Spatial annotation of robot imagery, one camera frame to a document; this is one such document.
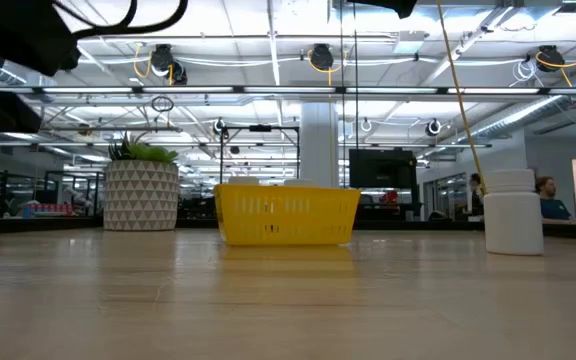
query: white pillar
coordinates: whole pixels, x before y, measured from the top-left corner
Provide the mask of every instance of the white pillar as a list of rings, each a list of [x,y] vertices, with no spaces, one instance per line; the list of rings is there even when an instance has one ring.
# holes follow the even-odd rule
[[[317,186],[339,187],[337,112],[334,103],[301,105],[300,178]]]

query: white plastic bottle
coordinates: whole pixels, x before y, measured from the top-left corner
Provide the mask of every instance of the white plastic bottle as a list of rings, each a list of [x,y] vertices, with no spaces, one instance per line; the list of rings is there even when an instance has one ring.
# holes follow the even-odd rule
[[[485,174],[486,249],[508,255],[542,255],[544,235],[539,195],[530,169]]]

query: potted plant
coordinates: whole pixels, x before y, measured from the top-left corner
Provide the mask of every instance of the potted plant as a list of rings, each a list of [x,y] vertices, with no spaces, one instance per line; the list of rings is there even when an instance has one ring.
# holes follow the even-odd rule
[[[148,146],[124,134],[111,143],[112,162],[106,167],[104,229],[123,231],[172,230],[177,222],[179,169],[177,152]]]

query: ceiling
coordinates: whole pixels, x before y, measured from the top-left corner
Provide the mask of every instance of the ceiling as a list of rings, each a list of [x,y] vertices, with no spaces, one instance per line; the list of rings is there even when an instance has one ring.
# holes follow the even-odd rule
[[[129,0],[61,2],[100,25],[120,21],[129,4]],[[535,76],[527,81],[518,81],[516,75],[521,60],[527,54],[534,56],[540,45],[557,45],[558,51],[568,62],[576,62],[576,14],[554,14],[557,2],[541,1],[541,6],[530,7],[531,2],[527,1],[528,7],[509,12],[507,8],[495,9],[494,4],[469,3],[465,0],[445,1],[444,5],[451,48],[465,46],[461,54],[456,56],[456,70],[461,86],[540,86]],[[177,4],[177,0],[140,1],[133,25],[159,21],[172,13]],[[446,64],[442,62],[446,48],[434,2],[420,1],[413,15],[404,20],[399,20],[392,11],[364,5],[357,6],[355,18],[352,5],[345,4],[343,11],[340,11],[338,4],[332,9],[328,4],[328,0],[190,0],[182,20],[160,33],[139,38],[106,37],[80,41],[79,47],[84,56],[72,72],[60,72],[52,78],[44,78],[16,64],[7,64],[6,69],[24,79],[28,86],[139,86],[140,83],[161,86],[167,85],[166,79],[153,72],[147,77],[139,77],[134,67],[145,73],[148,53],[156,44],[170,43],[174,56],[187,71],[188,86],[454,86],[450,69],[446,69]],[[272,21],[269,21],[269,5],[272,8]],[[62,13],[62,17],[73,31],[85,27],[65,13]],[[478,31],[486,21],[490,25],[491,20],[499,21],[492,27],[492,31]],[[271,26],[276,35],[275,41],[269,37]],[[343,41],[340,39],[342,29],[345,35]],[[408,32],[426,34],[423,44],[417,50],[419,61],[413,61],[412,55],[393,54],[394,49],[408,44],[402,41],[403,34]],[[331,74],[330,83],[327,74],[317,72],[310,66],[307,56],[301,60],[301,56],[307,55],[315,43],[331,46],[335,66],[341,64],[342,53],[346,53],[346,66]],[[278,60],[275,63],[274,49]],[[570,68],[568,72],[574,78],[576,67]],[[561,86],[563,80],[559,71],[537,71],[536,76],[545,86]],[[105,142],[126,127],[156,125],[158,130],[160,127],[172,126],[177,131],[151,132],[147,135],[149,141],[214,142],[211,129],[219,118],[228,125],[278,125],[281,121],[285,126],[298,126],[301,104],[313,101],[304,96],[224,94],[211,95],[207,99],[204,95],[178,95],[171,96],[178,106],[170,113],[160,115],[155,122],[157,113],[150,107],[154,96],[95,96],[92,97],[93,103],[99,101],[109,104],[86,106],[91,103],[90,98],[54,95],[50,103],[42,104],[44,116],[49,121],[44,122],[45,131],[40,134],[41,139],[62,143]],[[342,113],[342,101],[338,96],[317,99],[333,102],[340,121],[352,122],[356,114],[362,121],[370,120],[370,131],[359,132],[362,142],[433,143],[436,140],[428,138],[424,133],[425,125],[432,119],[438,119],[445,125],[438,138],[441,141],[450,141],[452,136],[462,131],[459,106],[454,97],[409,100],[364,97],[356,103],[355,99],[347,97],[345,113]],[[522,101],[525,100],[516,96],[512,99],[490,97],[488,100],[467,101],[465,110],[469,121],[474,124]],[[72,106],[64,111],[67,104]],[[533,124],[529,129],[538,131],[553,123],[565,121],[570,116],[576,117],[576,109],[568,112],[570,114],[560,114],[545,119],[543,123]],[[103,125],[104,129],[97,129],[90,136],[72,131],[74,127],[85,124],[92,127]],[[576,136],[576,125],[562,127],[544,136],[555,134]],[[353,136],[347,140],[354,142]],[[279,132],[242,132],[233,143],[261,141],[283,143],[285,146],[242,148],[237,157],[296,156],[294,146]],[[88,152],[104,155],[102,147],[93,150],[68,146],[60,148],[74,154]],[[182,153],[180,164],[197,168],[203,166],[206,168],[203,174],[210,174],[209,165],[217,165],[210,159],[210,153],[218,151],[218,148],[209,149],[208,153],[198,148],[177,150]],[[275,171],[282,176],[292,174],[289,166],[261,169],[259,173]],[[197,176],[197,180],[191,181],[200,183],[206,180],[206,176]]]

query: table surface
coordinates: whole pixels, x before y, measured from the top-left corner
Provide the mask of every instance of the table surface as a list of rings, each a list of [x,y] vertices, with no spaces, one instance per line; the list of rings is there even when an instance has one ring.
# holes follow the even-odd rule
[[[216,230],[0,235],[0,359],[576,359],[576,240],[232,248]]]

